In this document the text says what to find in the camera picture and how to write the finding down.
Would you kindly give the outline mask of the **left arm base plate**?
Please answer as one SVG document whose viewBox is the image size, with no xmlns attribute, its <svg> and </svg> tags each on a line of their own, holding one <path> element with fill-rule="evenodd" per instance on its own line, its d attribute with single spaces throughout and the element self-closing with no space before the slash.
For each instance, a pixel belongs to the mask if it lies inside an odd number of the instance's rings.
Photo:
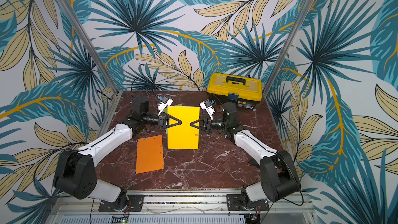
<svg viewBox="0 0 398 224">
<path fill-rule="evenodd" d="M 140 212 L 144 195 L 123 195 L 116 202 L 101 201 L 99 212 Z"/>
</svg>

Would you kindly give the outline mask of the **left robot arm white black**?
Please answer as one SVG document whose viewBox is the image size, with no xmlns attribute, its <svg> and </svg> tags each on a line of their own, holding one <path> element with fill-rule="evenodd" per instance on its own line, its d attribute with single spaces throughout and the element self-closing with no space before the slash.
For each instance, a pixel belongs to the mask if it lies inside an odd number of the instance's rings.
<svg viewBox="0 0 398 224">
<path fill-rule="evenodd" d="M 110 131 L 93 142 L 77 149 L 66 149 L 58 158 L 53 186 L 76 199 L 98 199 L 109 203 L 124 203 L 126 193 L 118 186 L 97 178 L 96 166 L 112 151 L 138 135 L 147 125 L 168 129 L 182 121 L 165 113 L 173 100 L 160 97 L 156 114 L 149 112 L 149 100 L 145 96 L 132 101 L 127 117 Z"/>
</svg>

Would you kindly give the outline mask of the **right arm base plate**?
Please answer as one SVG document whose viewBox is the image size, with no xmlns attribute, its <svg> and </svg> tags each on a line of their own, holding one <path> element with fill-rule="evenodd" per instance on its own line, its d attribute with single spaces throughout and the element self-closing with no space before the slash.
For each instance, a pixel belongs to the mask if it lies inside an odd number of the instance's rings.
<svg viewBox="0 0 398 224">
<path fill-rule="evenodd" d="M 259 200 L 253 202 L 249 198 L 241 194 L 227 194 L 227 207 L 229 211 L 265 211 L 269 210 L 267 200 Z"/>
</svg>

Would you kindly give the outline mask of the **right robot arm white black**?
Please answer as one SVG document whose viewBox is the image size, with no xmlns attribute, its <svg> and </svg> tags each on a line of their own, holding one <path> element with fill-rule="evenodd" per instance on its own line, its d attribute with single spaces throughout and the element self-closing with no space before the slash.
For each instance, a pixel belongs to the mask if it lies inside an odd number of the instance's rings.
<svg viewBox="0 0 398 224">
<path fill-rule="evenodd" d="M 273 149 L 256 138 L 240 124 L 236 105 L 226 102 L 222 105 L 223 117 L 215 118 L 214 101 L 200 103 L 200 108 L 209 115 L 190 123 L 191 127 L 210 133 L 221 130 L 233 144 L 252 157 L 252 162 L 260 168 L 260 181 L 245 186 L 241 191 L 244 207 L 268 200 L 276 202 L 295 192 L 301 192 L 301 183 L 288 152 Z"/>
</svg>

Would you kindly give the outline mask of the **yellow paper sheet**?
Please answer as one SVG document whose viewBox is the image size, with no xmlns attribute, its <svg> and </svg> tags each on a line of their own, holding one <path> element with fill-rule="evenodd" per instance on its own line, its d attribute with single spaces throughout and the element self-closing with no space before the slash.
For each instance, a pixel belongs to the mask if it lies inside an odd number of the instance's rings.
<svg viewBox="0 0 398 224">
<path fill-rule="evenodd" d="M 170 106 L 167 113 L 182 123 L 167 130 L 168 149 L 198 149 L 199 130 L 190 123 L 200 118 L 200 108 L 194 106 Z"/>
</svg>

